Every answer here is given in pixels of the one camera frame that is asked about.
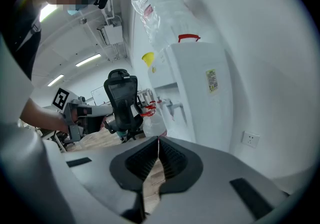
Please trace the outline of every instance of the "fluorescent light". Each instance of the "fluorescent light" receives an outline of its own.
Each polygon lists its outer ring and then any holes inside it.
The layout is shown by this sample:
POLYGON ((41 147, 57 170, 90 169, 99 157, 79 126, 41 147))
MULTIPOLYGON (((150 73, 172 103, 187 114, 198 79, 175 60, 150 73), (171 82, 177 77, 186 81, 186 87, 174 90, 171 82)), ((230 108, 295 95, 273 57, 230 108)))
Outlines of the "fluorescent light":
POLYGON ((93 59, 98 58, 98 57, 101 57, 101 55, 100 55, 100 54, 97 54, 97 55, 95 55, 95 56, 93 56, 93 57, 90 57, 90 58, 88 58, 88 59, 86 59, 86 60, 84 60, 84 61, 76 64, 75 66, 81 66, 81 65, 83 65, 83 64, 85 64, 85 63, 87 63, 87 62, 89 62, 89 61, 91 61, 91 60, 93 60, 93 59))
POLYGON ((40 12, 40 22, 42 22, 48 15, 57 9, 56 5, 46 5, 40 12))
POLYGON ((63 74, 60 74, 58 77, 56 77, 53 81, 51 81, 49 84, 48 84, 48 87, 50 87, 53 83, 55 83, 57 80, 60 80, 64 75, 63 74))

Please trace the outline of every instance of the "ceiling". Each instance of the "ceiling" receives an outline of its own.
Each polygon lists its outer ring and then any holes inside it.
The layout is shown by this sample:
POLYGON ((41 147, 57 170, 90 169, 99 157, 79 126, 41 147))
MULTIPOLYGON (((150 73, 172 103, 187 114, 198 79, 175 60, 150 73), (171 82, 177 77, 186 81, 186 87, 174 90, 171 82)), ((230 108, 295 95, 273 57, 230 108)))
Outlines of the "ceiling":
MULTIPOLYGON (((120 0, 113 0, 114 12, 120 15, 120 0)), ((41 41, 33 66, 32 84, 41 88, 47 86, 60 74, 61 81, 76 79, 80 73, 89 72, 97 64, 116 61, 127 57, 123 45, 118 45, 116 54, 112 46, 106 45, 97 27, 104 24, 101 10, 90 5, 71 16, 66 9, 59 7, 41 23, 41 41), (86 24, 80 20, 86 18, 86 24), (87 64, 76 64, 101 54, 87 64)))

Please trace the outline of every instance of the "person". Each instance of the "person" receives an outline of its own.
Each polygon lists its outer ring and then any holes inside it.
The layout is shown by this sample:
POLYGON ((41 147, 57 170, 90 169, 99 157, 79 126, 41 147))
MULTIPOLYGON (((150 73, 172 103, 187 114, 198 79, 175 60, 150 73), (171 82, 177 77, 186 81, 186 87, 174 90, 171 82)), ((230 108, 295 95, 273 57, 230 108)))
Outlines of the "person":
MULTIPOLYGON (((90 4, 90 0, 23 0, 19 10, 1 27, 7 47, 30 80, 41 40, 40 11, 46 3, 64 7, 69 5, 73 6, 73 10, 78 10, 90 4)), ((76 111, 71 115, 73 122, 76 122, 76 111)), ((40 107, 31 98, 27 101, 20 118, 34 127, 68 133, 68 126, 62 114, 40 107)))

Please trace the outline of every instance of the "wooden floor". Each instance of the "wooden floor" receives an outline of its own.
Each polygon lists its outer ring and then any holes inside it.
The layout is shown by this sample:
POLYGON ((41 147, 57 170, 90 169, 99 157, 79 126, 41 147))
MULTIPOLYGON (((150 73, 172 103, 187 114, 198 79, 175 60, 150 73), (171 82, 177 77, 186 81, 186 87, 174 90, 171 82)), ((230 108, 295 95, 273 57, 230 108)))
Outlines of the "wooden floor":
MULTIPOLYGON (((136 136, 137 139, 144 138, 144 134, 136 136)), ((81 142, 76 142, 75 145, 68 145, 67 151, 81 151, 86 149, 110 147, 121 144, 120 138, 117 133, 110 134, 107 129, 99 132, 92 133, 85 136, 81 142)), ((163 167, 159 159, 155 162, 151 172, 144 181, 143 196, 144 196, 144 209, 148 213, 152 213, 157 204, 160 202, 159 187, 165 182, 163 167)))

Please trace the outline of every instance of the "whiteboard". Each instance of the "whiteboard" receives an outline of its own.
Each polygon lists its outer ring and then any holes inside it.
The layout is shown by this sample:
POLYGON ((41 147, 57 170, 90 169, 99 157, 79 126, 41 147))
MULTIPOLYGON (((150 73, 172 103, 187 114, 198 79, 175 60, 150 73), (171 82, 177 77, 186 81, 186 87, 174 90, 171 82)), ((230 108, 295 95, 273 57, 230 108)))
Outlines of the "whiteboard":
POLYGON ((106 94, 104 86, 97 88, 91 91, 91 95, 94 98, 94 103, 96 106, 103 105, 104 103, 109 102, 109 98, 106 94))

